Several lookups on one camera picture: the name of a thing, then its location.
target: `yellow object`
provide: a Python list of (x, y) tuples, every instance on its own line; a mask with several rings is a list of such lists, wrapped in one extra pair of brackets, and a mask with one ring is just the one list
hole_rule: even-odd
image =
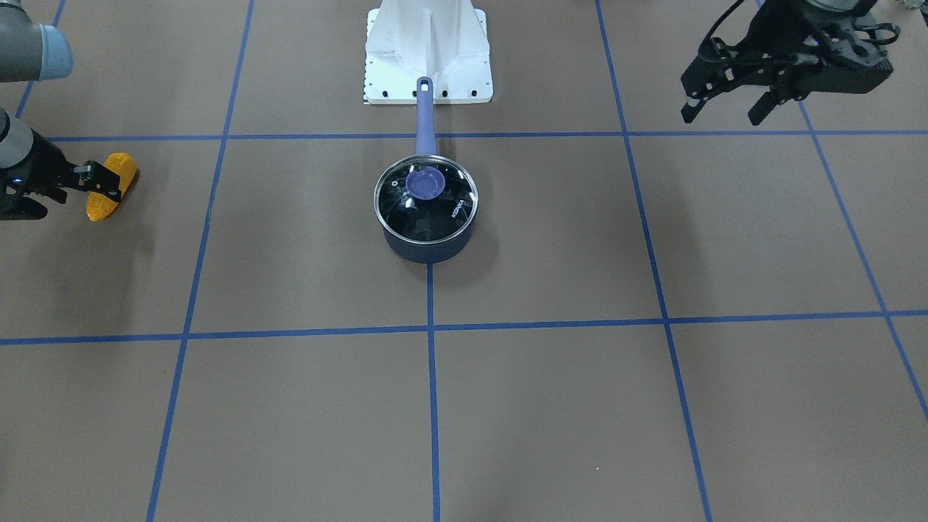
[[(135, 160), (125, 152), (115, 152), (107, 158), (103, 166), (119, 176), (119, 191), (122, 193), (122, 198), (125, 199), (126, 192), (129, 191), (129, 187), (132, 186), (132, 182), (135, 181), (135, 177), (138, 175)], [(103, 194), (91, 192), (87, 196), (87, 217), (91, 221), (101, 221), (109, 217), (118, 206), (117, 202)]]

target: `white bracket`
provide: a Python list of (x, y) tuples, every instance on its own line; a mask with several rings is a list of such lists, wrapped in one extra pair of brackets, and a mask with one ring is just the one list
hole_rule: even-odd
[(414, 104), (432, 78), (436, 104), (493, 97), (486, 13), (470, 0), (383, 0), (367, 13), (364, 101)]

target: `purple lid knob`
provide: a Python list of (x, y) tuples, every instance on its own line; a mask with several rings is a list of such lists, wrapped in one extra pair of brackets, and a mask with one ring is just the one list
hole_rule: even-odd
[(414, 170), (406, 177), (406, 190), (417, 200), (433, 200), (445, 190), (445, 175), (433, 166)]

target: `blue pot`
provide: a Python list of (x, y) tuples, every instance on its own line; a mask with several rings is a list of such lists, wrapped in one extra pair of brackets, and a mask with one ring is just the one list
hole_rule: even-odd
[(477, 187), (464, 167), (437, 154), (429, 78), (419, 78), (416, 107), (416, 154), (380, 176), (374, 210), (394, 252), (416, 263), (440, 263), (470, 239)]

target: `purple handle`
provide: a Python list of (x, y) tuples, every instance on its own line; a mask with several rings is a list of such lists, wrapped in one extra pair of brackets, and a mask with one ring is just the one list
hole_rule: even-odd
[(438, 154), (432, 109), (432, 78), (423, 76), (416, 82), (416, 86), (416, 154)]

